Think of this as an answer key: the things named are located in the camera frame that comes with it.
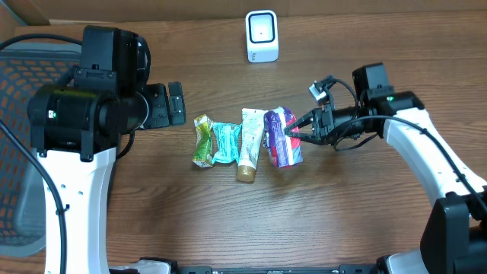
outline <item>toothpaste tube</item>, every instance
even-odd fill
[[[259,159],[266,110],[242,109],[242,150],[238,161],[237,180],[253,182]]]

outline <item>wrinkled wrapper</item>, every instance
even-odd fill
[[[215,162],[229,164],[233,161],[238,163],[238,138],[242,125],[233,123],[213,123],[218,151],[213,155]]]
[[[301,140],[284,134],[284,128],[296,122],[296,116],[285,107],[270,110],[264,115],[264,147],[273,166],[292,167],[303,161]]]
[[[205,114],[195,119],[196,151],[193,155],[193,162],[199,167],[213,166],[212,126],[213,121]]]

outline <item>wood grain surface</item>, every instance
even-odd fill
[[[254,183],[237,165],[191,162],[193,118],[239,123],[243,107],[315,107],[307,87],[333,73],[383,61],[397,91],[421,98],[450,146],[487,177],[487,11],[279,19],[277,62],[247,61],[243,19],[111,24],[141,34],[152,54],[149,82],[183,84],[188,123],[137,132],[117,163],[107,219],[112,265],[141,256],[215,267],[370,263],[419,245],[431,206],[384,140],[355,151],[303,144],[304,162],[277,170],[262,148]],[[81,38],[83,26],[21,27]],[[352,105],[333,88],[337,107]],[[8,273],[40,273],[45,253],[0,257]]]

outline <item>black cable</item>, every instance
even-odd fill
[[[56,204],[56,214],[59,218],[59,233],[61,235],[61,263],[60,263],[60,273],[66,273],[66,251],[67,251],[67,239],[66,239],[66,220],[64,216],[65,209],[62,207],[62,200],[56,185],[53,182],[51,176],[44,169],[43,165],[25,148],[22,143],[15,137],[14,134],[8,129],[8,127],[0,120],[0,129],[3,131],[5,136],[14,144],[24,157],[29,160],[29,162],[39,171],[40,175],[46,181],[47,186],[51,190],[51,194],[54,198],[54,203]]]
[[[357,115],[358,115],[358,99],[357,99],[357,95],[355,94],[355,92],[353,91],[353,88],[351,86],[349,86],[349,84],[347,84],[345,81],[343,80],[340,80],[340,79],[336,79],[336,78],[332,78],[330,79],[330,81],[334,81],[336,83],[340,83],[342,84],[349,92],[350,94],[353,96],[353,99],[355,100],[355,113],[352,117],[352,120],[356,119],[357,118]],[[342,131],[342,133],[340,133],[340,135],[337,137],[338,139],[338,142],[336,142],[334,145],[333,145],[333,149],[335,149],[335,151],[341,151],[340,148],[336,148],[336,146],[338,145],[338,143],[340,143],[342,140],[343,140],[343,136],[345,136],[346,132],[349,130],[350,126],[352,124],[349,124],[347,126],[347,128],[345,130]]]
[[[53,39],[53,40],[60,40],[69,43],[75,43],[80,46],[83,44],[80,40],[64,37],[61,35],[48,34],[48,33],[24,34],[24,35],[19,35],[17,37],[13,37],[9,40],[6,40],[3,43],[0,43],[0,50],[6,48],[7,46],[10,46],[13,43],[20,42],[22,40],[29,40],[29,39]]]
[[[444,149],[443,145],[441,145],[441,143],[427,129],[424,129],[421,126],[418,126],[418,125],[416,125],[416,124],[414,124],[414,123],[412,123],[406,119],[401,119],[401,118],[394,117],[394,116],[373,115],[373,116],[364,116],[364,117],[360,117],[357,119],[349,120],[347,122],[344,122],[343,124],[340,124],[334,130],[336,130],[340,127],[343,127],[343,126],[350,126],[353,123],[356,123],[358,121],[367,120],[367,119],[383,119],[383,120],[391,119],[391,120],[394,120],[397,122],[405,123],[406,125],[411,126],[413,129],[417,129],[418,131],[420,131],[420,133],[422,133],[422,134],[426,135],[428,138],[430,138],[430,140],[432,140],[433,143],[438,147],[438,149],[440,150],[440,152],[442,153],[444,158],[447,160],[447,162],[451,166],[451,168],[453,168],[454,173],[458,176],[458,179],[460,180],[460,182],[462,182],[462,184],[475,197],[476,201],[480,205],[480,208],[483,210],[483,213],[484,213],[483,218],[487,218],[487,205],[485,205],[485,203],[482,201],[482,198],[480,198],[479,194],[473,189],[473,187],[466,180],[465,176],[460,172],[460,169],[455,165],[453,159],[450,157],[448,152]]]
[[[340,139],[338,139],[338,141],[336,141],[336,143],[333,145],[333,148],[335,149],[335,151],[337,152],[341,152],[341,151],[348,151],[348,150],[352,150],[352,149],[356,149],[356,148],[360,148],[361,146],[367,144],[370,140],[374,139],[375,137],[377,137],[377,133],[373,134],[373,135],[370,135],[368,136],[365,140],[363,140],[362,142],[359,142],[357,145],[353,145],[353,146],[350,146],[350,147],[347,147],[347,148],[336,148],[336,146],[345,139],[345,137],[342,137]]]
[[[54,39],[60,40],[64,42],[74,43],[78,45],[82,45],[83,43],[80,40],[72,39],[69,37],[64,37],[61,35],[49,34],[49,33],[38,33],[38,34],[25,34],[20,35],[17,37],[13,37],[9,40],[6,40],[3,43],[0,43],[0,51],[10,46],[13,43],[20,42],[22,40],[29,40],[29,39]],[[64,212],[66,209],[62,207],[62,200],[61,196],[59,196],[59,192],[56,188],[56,185],[53,182],[51,176],[47,173],[44,169],[43,165],[15,138],[12,132],[8,129],[8,127],[0,120],[0,129],[3,133],[10,139],[10,141],[14,144],[14,146],[24,155],[24,157],[29,160],[29,162],[39,171],[40,175],[46,181],[47,186],[51,190],[51,194],[54,198],[54,203],[56,204],[56,214],[59,218],[59,233],[61,236],[61,258],[59,263],[59,273],[65,274],[66,273],[66,260],[67,260],[67,236],[66,236],[66,219],[64,216]]]
[[[134,145],[134,140],[135,140],[135,130],[132,130],[130,132],[130,137],[129,137],[129,142],[125,146],[125,148],[116,156],[116,160],[121,159],[123,156],[125,156],[127,153],[129,153],[130,148]]]

